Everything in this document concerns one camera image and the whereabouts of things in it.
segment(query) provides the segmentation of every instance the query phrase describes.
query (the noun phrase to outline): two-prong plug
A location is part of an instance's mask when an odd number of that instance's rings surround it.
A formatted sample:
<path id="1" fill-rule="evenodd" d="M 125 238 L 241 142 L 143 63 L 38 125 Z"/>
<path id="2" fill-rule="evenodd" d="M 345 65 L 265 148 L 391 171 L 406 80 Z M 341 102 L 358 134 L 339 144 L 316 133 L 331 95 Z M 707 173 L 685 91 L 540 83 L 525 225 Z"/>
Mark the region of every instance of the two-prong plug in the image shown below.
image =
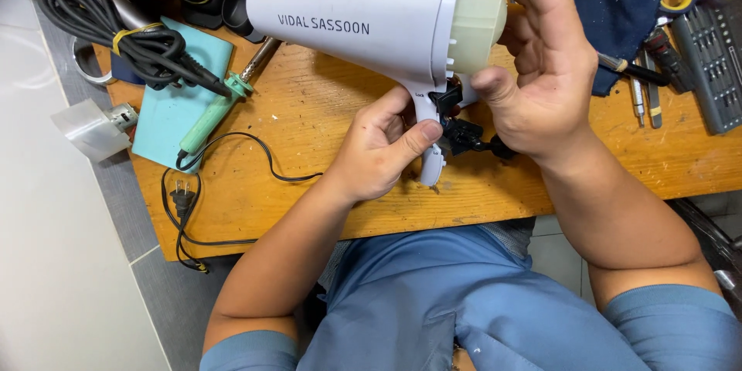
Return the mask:
<path id="1" fill-rule="evenodd" d="M 170 192 L 173 203 L 175 203 L 175 211 L 181 222 L 183 217 L 188 213 L 193 198 L 196 196 L 190 188 L 191 186 L 188 182 L 185 182 L 185 185 L 183 185 L 183 181 L 178 179 L 175 181 L 175 190 Z"/>

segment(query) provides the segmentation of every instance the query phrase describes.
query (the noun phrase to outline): blue shirt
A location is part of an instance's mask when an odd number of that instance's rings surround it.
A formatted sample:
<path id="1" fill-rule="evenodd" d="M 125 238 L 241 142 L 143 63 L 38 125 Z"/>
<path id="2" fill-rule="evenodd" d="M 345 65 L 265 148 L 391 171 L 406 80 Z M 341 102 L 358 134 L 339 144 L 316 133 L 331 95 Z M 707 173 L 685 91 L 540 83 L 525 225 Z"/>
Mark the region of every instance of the blue shirt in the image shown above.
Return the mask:
<path id="1" fill-rule="evenodd" d="M 473 225 L 352 243 L 301 359 L 287 336 L 253 331 L 213 346 L 201 370 L 449 370 L 454 338 L 481 370 L 742 366 L 742 327 L 719 295 L 646 286 L 600 315 Z"/>

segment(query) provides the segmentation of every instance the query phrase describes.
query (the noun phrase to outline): green soldering iron handle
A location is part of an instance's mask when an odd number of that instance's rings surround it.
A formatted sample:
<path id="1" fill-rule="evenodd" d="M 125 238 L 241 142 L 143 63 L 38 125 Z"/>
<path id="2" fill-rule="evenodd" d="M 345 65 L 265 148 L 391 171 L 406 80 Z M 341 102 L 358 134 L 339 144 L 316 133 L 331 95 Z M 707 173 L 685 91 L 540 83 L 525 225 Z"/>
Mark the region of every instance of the green soldering iron handle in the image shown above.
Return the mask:
<path id="1" fill-rule="evenodd" d="M 211 101 L 201 117 L 199 117 L 196 121 L 196 124 L 193 125 L 191 130 L 189 130 L 185 137 L 180 141 L 181 150 L 186 151 L 188 154 L 192 154 L 198 151 L 201 144 L 203 144 L 206 138 L 209 137 L 211 131 L 217 127 L 217 124 L 232 108 L 235 102 L 240 97 L 246 97 L 244 90 L 252 91 L 252 87 L 250 87 L 249 84 L 243 82 L 238 83 L 241 85 L 235 86 L 236 88 L 233 88 L 233 86 L 235 85 L 235 83 L 233 83 L 234 77 L 236 77 L 237 75 L 234 72 L 230 72 L 230 75 L 232 75 L 232 77 L 230 77 L 230 79 L 225 82 L 225 84 L 230 87 L 229 90 L 231 90 L 231 96 L 224 97 L 222 95 L 218 95 L 214 98 L 214 100 Z"/>

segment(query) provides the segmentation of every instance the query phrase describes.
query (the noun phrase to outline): screwdriver bit set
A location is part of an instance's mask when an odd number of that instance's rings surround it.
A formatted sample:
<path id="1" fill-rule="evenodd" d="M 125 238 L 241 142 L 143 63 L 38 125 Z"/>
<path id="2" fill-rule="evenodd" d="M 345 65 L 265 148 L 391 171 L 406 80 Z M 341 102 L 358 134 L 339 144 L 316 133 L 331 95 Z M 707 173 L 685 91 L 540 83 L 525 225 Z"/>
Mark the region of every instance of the screwdriver bit set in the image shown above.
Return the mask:
<path id="1" fill-rule="evenodd" d="M 722 9 L 697 5 L 672 22 L 683 57 L 695 74 L 703 119 L 711 133 L 742 124 L 742 70 Z"/>

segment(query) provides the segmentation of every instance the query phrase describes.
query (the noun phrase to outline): man's left hand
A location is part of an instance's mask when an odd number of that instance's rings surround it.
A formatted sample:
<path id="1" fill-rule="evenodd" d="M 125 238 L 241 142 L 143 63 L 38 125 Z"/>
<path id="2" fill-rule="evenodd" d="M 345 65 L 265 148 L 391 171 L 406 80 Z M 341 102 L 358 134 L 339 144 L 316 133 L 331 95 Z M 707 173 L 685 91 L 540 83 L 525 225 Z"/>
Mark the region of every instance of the man's left hand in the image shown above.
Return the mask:
<path id="1" fill-rule="evenodd" d="M 392 189 L 402 170 L 441 137 L 438 121 L 423 120 L 404 131 L 402 115 L 414 116 L 413 100 L 402 86 L 358 110 L 335 161 L 321 181 L 332 182 L 354 204 L 377 199 Z"/>

